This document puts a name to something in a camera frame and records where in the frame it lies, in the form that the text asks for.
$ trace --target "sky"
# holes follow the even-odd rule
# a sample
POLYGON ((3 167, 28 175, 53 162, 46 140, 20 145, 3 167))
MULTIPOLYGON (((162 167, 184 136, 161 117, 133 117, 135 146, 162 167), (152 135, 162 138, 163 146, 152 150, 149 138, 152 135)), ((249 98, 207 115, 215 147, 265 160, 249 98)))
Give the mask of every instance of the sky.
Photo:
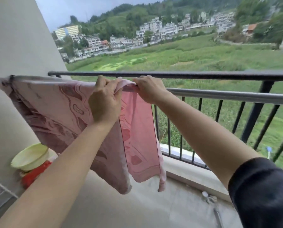
POLYGON ((148 4, 163 0, 36 0, 43 18, 52 32, 70 22, 70 15, 86 22, 92 15, 100 15, 124 3, 148 4))

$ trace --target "plastic basin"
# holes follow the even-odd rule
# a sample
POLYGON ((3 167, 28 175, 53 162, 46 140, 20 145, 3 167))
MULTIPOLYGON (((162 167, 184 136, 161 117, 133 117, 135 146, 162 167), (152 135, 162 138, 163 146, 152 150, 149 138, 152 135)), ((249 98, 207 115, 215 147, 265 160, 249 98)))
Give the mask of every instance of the plastic basin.
POLYGON ((41 143, 31 145, 17 154, 12 162, 11 167, 29 171, 42 165, 49 157, 48 147, 41 143))

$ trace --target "balcony railing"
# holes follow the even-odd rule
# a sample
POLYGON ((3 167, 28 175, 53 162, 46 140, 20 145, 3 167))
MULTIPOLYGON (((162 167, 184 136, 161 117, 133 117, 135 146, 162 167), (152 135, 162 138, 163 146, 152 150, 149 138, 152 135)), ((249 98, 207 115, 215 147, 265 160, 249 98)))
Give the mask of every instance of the balcony railing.
MULTIPOLYGON (((283 94, 272 94, 269 93, 273 84, 278 81, 283 81, 283 70, 269 70, 269 71, 243 71, 243 72, 55 72, 51 71, 48 73, 49 76, 61 77, 63 76, 112 76, 112 77, 139 77, 141 75, 151 75, 159 78, 172 78, 172 79, 208 79, 208 80, 256 80, 262 81, 261 87, 258 93, 253 92, 232 92, 232 91, 215 91, 215 90, 198 90, 198 89, 178 89, 178 88, 167 88, 170 92, 172 92, 176 96, 181 96, 182 101, 185 101, 185 97, 194 97, 199 98, 198 110, 201 111, 203 99, 218 99, 218 109, 215 116, 215 121, 219 121, 220 112, 223 107, 224 100, 234 100, 240 101, 241 105, 238 109, 238 113, 236 116, 236 120, 232 127, 232 133, 234 134, 237 130, 239 121, 242 116, 242 112, 244 110, 245 104, 247 102, 252 102, 253 107, 250 111, 247 122, 244 126, 241 140, 247 143, 248 138, 259 118, 259 115, 262 111, 264 104, 273 104, 273 108, 262 127, 262 130, 253 145, 253 148, 257 150, 260 142, 262 141, 269 125, 271 124, 276 112, 278 111, 280 105, 283 105, 283 94)), ((155 125, 156 132, 159 136, 159 121, 158 121, 158 110, 157 107, 154 106, 154 114, 155 114, 155 125)), ((195 162, 195 152, 192 151, 192 159, 190 160, 187 157, 183 157, 182 153, 182 135, 180 136, 180 148, 179 155, 175 155, 171 153, 171 142, 170 142, 170 120, 167 119, 167 127, 168 127, 168 151, 164 151, 162 149, 163 155, 168 157, 190 163, 195 166, 199 166, 201 168, 208 167, 205 164, 195 162)), ((276 151, 272 160, 275 162, 283 152, 283 142, 276 151)))

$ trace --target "pink towel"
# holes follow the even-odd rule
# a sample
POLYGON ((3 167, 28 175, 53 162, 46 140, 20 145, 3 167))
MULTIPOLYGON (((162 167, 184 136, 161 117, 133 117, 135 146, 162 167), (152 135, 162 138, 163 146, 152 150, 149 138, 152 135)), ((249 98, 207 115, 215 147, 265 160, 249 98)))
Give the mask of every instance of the pink towel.
MULTIPOLYGON (((33 129, 43 145, 62 153, 93 122, 88 99, 94 82, 57 77, 10 76, 0 78, 0 89, 33 129)), ((136 85, 122 80, 121 114, 91 165, 121 194, 130 192, 129 174, 137 182, 159 175, 165 189, 166 172, 156 138, 152 107, 134 92, 136 85)))

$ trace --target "balcony floor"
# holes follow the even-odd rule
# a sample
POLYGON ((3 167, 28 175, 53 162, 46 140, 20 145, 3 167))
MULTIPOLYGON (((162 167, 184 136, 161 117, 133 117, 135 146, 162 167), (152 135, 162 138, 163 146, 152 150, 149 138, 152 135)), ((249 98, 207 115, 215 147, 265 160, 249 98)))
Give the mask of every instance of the balcony floor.
MULTIPOLYGON (((62 228, 217 228, 213 206, 204 201, 200 191, 170 178, 161 193, 157 192, 158 177, 131 183, 132 191, 120 195, 90 171, 62 228)), ((218 204, 224 228, 241 228, 234 207, 219 199, 218 204)))

